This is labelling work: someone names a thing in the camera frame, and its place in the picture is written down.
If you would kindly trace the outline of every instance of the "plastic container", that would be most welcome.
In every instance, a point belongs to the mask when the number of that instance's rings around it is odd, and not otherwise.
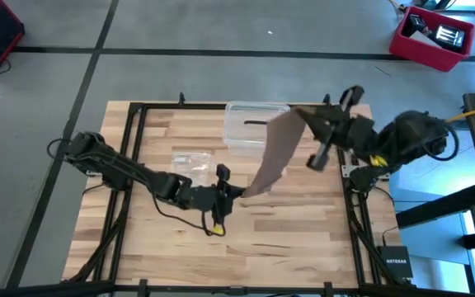
[[[452,26],[456,29],[463,30],[465,37],[462,52],[456,53],[447,49],[441,49],[404,36],[402,29],[410,13],[422,17],[431,30],[435,30],[439,25]],[[451,17],[443,16],[437,12],[427,11],[419,7],[407,8],[404,15],[405,17],[402,19],[393,36],[392,44],[389,47],[390,53],[445,72],[450,71],[459,61],[470,56],[475,31],[473,24],[455,20]]]
[[[280,103],[232,101],[225,108],[224,143],[231,154],[261,157],[267,138],[266,124],[290,107]]]

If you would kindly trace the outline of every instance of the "transparent lid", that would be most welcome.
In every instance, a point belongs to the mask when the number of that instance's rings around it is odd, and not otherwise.
[[[263,147],[267,122],[288,111],[290,107],[281,103],[232,101],[225,108],[224,143]]]

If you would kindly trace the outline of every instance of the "brown cloth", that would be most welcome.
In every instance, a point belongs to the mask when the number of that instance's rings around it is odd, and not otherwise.
[[[304,129],[305,121],[294,108],[267,124],[263,161],[254,181],[243,193],[243,198],[270,191],[270,186],[281,178],[282,171],[293,157]]]

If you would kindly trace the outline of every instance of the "clear plastic box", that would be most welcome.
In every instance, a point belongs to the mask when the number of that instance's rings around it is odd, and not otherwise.
[[[232,101],[225,108],[224,143],[232,154],[261,157],[267,122],[288,111],[281,103]]]

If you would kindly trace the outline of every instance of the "red bin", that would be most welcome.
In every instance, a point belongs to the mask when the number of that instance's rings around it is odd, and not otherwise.
[[[402,29],[411,13],[420,16],[430,30],[436,30],[439,25],[452,26],[465,32],[461,53],[441,49],[426,43],[414,40],[402,34]],[[440,71],[450,71],[459,61],[468,58],[474,40],[474,25],[466,21],[458,21],[451,17],[440,15],[437,12],[427,11],[419,7],[408,7],[404,18],[395,31],[389,52],[404,59],[430,66]]]

